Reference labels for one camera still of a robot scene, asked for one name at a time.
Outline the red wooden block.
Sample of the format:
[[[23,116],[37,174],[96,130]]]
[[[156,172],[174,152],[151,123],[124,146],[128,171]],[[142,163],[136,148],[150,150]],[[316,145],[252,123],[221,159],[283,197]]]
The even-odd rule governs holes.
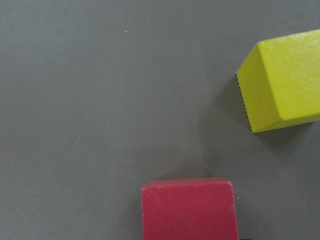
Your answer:
[[[221,178],[156,180],[141,189],[145,240],[238,240],[233,184]]]

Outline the yellow wooden block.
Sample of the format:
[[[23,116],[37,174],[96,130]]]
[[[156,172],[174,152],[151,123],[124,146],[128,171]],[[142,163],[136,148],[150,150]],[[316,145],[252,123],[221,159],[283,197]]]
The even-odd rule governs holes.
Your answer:
[[[253,133],[319,121],[319,30],[258,42],[237,79]]]

